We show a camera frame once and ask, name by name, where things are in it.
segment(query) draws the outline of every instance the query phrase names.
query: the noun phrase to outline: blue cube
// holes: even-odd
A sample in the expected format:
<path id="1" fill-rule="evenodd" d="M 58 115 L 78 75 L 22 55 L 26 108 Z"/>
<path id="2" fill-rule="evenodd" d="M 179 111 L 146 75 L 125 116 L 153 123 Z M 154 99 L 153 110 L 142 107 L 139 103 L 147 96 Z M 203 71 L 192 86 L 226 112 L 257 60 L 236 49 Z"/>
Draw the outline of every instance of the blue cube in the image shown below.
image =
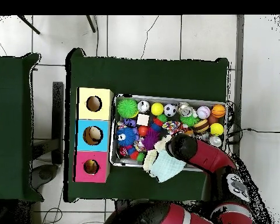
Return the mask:
<path id="1" fill-rule="evenodd" d="M 78 120 L 78 132 L 76 130 L 76 135 L 78 135 L 78 145 L 77 151 L 105 151 L 109 150 L 109 121 L 100 120 Z M 84 141 L 83 133 L 87 127 L 97 127 L 103 133 L 103 138 L 98 144 L 89 145 Z"/>

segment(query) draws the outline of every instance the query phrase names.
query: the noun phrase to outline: light blue cloth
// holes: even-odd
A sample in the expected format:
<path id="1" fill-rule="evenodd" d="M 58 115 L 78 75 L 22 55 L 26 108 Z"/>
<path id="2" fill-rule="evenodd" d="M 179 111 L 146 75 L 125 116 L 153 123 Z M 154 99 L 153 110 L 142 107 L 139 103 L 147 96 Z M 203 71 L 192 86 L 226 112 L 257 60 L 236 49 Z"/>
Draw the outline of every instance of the light blue cloth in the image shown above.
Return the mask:
<path id="1" fill-rule="evenodd" d="M 159 182 L 164 182 L 181 172 L 185 162 L 170 156 L 166 150 L 161 150 L 151 167 L 150 173 L 157 176 Z"/>

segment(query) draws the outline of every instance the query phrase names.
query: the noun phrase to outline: white ball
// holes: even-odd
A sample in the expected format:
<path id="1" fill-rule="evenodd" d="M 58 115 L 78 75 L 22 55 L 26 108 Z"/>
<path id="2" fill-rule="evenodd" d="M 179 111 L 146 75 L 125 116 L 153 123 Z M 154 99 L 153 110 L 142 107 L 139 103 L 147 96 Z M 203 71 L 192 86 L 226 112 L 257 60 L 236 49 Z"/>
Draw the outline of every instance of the white ball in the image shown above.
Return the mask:
<path id="1" fill-rule="evenodd" d="M 176 114 L 176 106 L 172 104 L 167 104 L 164 106 L 164 114 L 167 117 L 172 117 Z"/>
<path id="2" fill-rule="evenodd" d="M 140 113 L 145 113 L 149 110 L 149 103 L 146 100 L 141 100 L 138 103 L 138 110 Z"/>
<path id="3" fill-rule="evenodd" d="M 198 118 L 200 118 L 201 120 L 204 120 L 211 115 L 211 109 L 209 109 L 206 106 L 202 106 L 197 109 L 197 115 L 198 115 Z"/>

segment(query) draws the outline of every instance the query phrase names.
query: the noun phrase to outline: metal tray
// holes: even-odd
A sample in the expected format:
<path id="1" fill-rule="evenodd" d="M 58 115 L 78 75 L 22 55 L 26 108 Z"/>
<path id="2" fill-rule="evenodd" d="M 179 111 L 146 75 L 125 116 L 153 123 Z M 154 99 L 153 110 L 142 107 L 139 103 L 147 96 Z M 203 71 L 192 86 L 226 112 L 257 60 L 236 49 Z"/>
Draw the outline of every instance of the metal tray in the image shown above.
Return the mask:
<path id="1" fill-rule="evenodd" d="M 224 126 L 222 147 L 225 147 L 226 134 L 227 134 L 226 123 L 227 123 L 227 119 L 228 119 L 228 108 L 227 108 L 226 103 L 217 102 L 217 101 L 212 102 L 212 101 L 204 101 L 204 100 L 186 100 L 186 99 L 163 98 L 163 97 L 153 97 L 153 96 L 138 96 L 138 95 L 132 95 L 132 96 L 129 95 L 128 97 L 133 98 L 137 102 L 139 102 L 141 100 L 146 100 L 147 102 L 149 102 L 150 106 L 155 102 L 162 103 L 163 105 L 166 105 L 169 103 L 177 104 L 179 102 L 187 102 L 190 104 L 190 106 L 192 106 L 195 109 L 197 109 L 200 106 L 208 106 L 211 109 L 212 106 L 215 104 L 221 104 L 221 105 L 225 106 L 225 109 L 226 109 L 225 117 L 219 119 L 219 123 Z M 116 139 L 116 130 L 117 130 L 116 124 L 117 124 L 117 122 L 122 121 L 123 118 L 120 117 L 120 115 L 117 113 L 116 107 L 117 107 L 118 102 L 124 98 L 127 98 L 126 94 L 118 94 L 118 95 L 114 96 L 114 99 L 113 99 L 113 107 L 115 107 L 115 109 L 113 111 L 112 121 L 111 121 L 112 129 L 111 129 L 110 153 L 109 153 L 110 163 L 114 166 L 142 167 L 142 162 L 137 162 L 136 160 L 133 160 L 131 158 L 121 158 L 120 159 L 118 152 L 117 152 L 118 143 L 117 143 L 117 139 Z M 153 115 L 150 114 L 149 122 L 152 121 L 152 118 L 153 118 Z M 173 117 L 171 117 L 170 120 L 180 121 L 179 113 L 177 113 Z M 187 164 L 183 170 L 199 171 L 199 172 L 202 171 L 201 169 L 198 169 L 189 164 Z"/>

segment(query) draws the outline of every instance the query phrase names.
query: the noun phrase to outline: pink cube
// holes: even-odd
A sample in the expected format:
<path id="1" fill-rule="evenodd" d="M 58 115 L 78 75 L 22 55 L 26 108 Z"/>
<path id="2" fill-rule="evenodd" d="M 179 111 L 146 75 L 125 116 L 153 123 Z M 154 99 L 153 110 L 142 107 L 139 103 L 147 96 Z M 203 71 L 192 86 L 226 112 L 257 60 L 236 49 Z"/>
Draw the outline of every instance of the pink cube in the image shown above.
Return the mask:
<path id="1" fill-rule="evenodd" d="M 110 163 L 108 161 L 109 153 L 102 151 L 77 151 L 76 159 L 76 176 L 74 182 L 93 182 L 105 183 L 110 171 Z M 89 174 L 84 169 L 84 164 L 88 160 L 94 160 L 99 168 L 95 174 Z"/>

